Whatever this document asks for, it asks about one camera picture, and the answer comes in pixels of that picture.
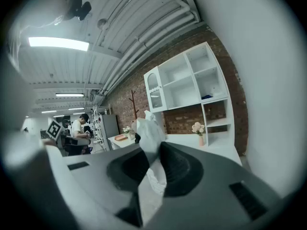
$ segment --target coat rack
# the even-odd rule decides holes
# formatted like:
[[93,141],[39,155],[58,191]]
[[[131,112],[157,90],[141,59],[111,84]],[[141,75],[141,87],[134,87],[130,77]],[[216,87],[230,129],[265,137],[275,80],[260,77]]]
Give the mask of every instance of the coat rack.
[[136,116],[136,114],[137,114],[137,112],[138,112],[139,110],[136,111],[136,109],[135,109],[135,103],[134,103],[134,98],[133,98],[134,93],[135,93],[135,91],[132,91],[132,90],[131,90],[131,98],[132,98],[132,99],[129,98],[129,100],[132,101],[133,111],[134,111],[134,119],[137,119],[138,117]]

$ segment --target white desk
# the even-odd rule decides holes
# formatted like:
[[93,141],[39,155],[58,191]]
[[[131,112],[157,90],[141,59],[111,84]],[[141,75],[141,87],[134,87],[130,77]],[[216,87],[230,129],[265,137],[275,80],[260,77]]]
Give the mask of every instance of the white desk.
[[122,141],[118,141],[118,140],[114,140],[114,137],[110,137],[108,138],[109,141],[111,141],[111,145],[112,145],[112,148],[115,150],[115,149],[119,149],[119,148],[125,148],[127,146],[130,146],[132,144],[135,144],[134,142],[134,136],[131,136],[132,139],[129,140],[129,139],[125,139],[125,140],[122,140]]
[[210,146],[207,146],[207,144],[205,144],[204,146],[200,147],[199,138],[196,134],[166,135],[166,142],[172,142],[183,146],[199,149],[202,151],[210,152],[216,155],[220,155],[225,158],[231,159],[232,161],[242,166],[240,157],[236,151],[235,146],[233,145],[228,146],[228,145],[220,145],[217,143],[217,145],[212,144]]

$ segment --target light fixture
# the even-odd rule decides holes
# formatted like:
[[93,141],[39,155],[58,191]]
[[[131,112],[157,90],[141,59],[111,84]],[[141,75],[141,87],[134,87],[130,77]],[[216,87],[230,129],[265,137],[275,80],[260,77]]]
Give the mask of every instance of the light fixture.
[[72,111],[72,110],[82,110],[84,109],[84,107],[78,107],[78,108],[69,108],[68,110]]
[[57,97],[84,97],[82,93],[56,93]]
[[57,111],[44,111],[42,113],[56,113]]
[[86,42],[59,37],[30,37],[29,44],[31,47],[61,47],[82,51],[87,51],[89,46]]

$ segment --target white ceiling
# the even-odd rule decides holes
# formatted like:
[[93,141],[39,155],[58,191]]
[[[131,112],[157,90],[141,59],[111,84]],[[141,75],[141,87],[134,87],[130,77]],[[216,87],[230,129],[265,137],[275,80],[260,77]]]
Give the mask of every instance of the white ceiling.
[[[135,42],[135,37],[180,9],[175,0],[85,1],[91,3],[92,10],[84,21],[74,18],[57,26],[28,28],[22,34],[20,72],[37,94],[34,113],[90,107],[99,102],[98,98],[89,102],[91,89],[102,90],[112,69]],[[97,21],[102,18],[111,23],[105,37],[97,28]],[[30,36],[70,38],[89,42],[96,47],[88,52],[52,47],[31,48],[27,42]],[[83,100],[56,98],[57,92],[83,92],[85,97]]]

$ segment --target brick wall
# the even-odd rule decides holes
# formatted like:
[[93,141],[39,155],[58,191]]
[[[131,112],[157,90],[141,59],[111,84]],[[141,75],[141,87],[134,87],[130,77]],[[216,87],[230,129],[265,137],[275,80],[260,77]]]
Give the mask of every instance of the brick wall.
[[[131,90],[136,91],[134,99],[136,108],[140,110],[138,112],[138,117],[145,118],[144,111],[149,110],[143,77],[144,74],[177,54],[203,42],[208,42],[224,73],[233,104],[235,147],[239,155],[245,152],[248,139],[248,111],[244,91],[240,84],[236,67],[229,54],[222,42],[208,26],[202,26],[183,34],[157,50],[138,65],[116,87],[116,89],[107,96],[102,105],[111,104],[113,113],[117,115],[120,131],[122,131],[123,127],[130,126],[133,120],[132,103],[128,99],[130,98]],[[222,110],[218,103],[208,104],[206,108],[211,108],[208,116],[210,119],[221,118],[225,115],[224,110]],[[165,132],[168,134],[190,134],[191,126],[195,122],[204,123],[200,104],[165,111],[163,112],[163,120]],[[209,132],[216,131],[223,131],[223,127],[214,130],[210,129]]]

